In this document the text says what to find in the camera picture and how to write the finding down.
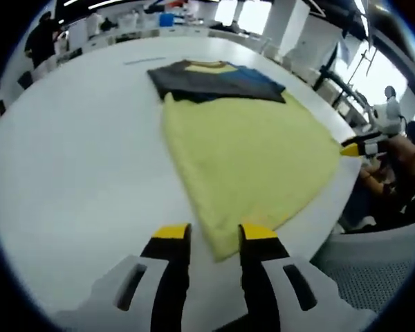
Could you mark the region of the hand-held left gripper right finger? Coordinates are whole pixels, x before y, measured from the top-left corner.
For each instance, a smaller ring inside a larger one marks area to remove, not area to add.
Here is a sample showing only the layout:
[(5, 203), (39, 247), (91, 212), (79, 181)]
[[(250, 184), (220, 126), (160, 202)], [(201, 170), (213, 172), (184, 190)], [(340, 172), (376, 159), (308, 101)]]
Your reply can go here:
[(249, 331), (364, 331), (376, 318), (342, 299), (308, 260), (290, 256), (268, 228), (239, 225), (239, 256)]

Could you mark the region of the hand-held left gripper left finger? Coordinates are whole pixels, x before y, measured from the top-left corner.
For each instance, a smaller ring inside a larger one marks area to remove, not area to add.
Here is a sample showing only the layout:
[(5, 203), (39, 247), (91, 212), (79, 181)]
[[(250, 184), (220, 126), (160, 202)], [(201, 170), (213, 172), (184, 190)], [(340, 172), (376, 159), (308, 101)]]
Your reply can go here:
[(77, 309), (60, 311), (62, 331), (181, 331), (190, 284), (191, 225), (159, 228), (91, 288)]

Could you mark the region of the person's right hand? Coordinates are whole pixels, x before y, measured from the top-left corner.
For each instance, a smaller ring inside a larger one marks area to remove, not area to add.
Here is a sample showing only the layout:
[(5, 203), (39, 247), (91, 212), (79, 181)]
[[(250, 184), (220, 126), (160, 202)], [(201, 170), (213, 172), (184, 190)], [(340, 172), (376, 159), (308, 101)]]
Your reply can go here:
[(386, 140), (387, 149), (404, 165), (410, 166), (415, 161), (415, 144), (402, 135)]

